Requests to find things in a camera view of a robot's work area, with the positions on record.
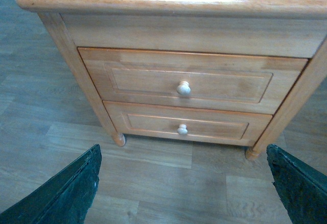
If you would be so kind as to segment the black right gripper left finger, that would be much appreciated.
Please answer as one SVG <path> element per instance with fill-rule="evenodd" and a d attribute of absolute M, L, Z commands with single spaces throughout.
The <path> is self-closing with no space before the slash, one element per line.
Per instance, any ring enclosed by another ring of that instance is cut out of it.
<path fill-rule="evenodd" d="M 99 186 L 98 144 L 1 213 L 1 223 L 84 223 Z"/>

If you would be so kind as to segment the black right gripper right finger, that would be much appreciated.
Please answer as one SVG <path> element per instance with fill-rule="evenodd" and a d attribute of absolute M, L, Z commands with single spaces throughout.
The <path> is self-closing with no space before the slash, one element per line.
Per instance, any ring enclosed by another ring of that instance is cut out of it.
<path fill-rule="evenodd" d="M 292 223 L 326 223 L 326 175 L 275 144 L 266 152 L 273 185 Z"/>

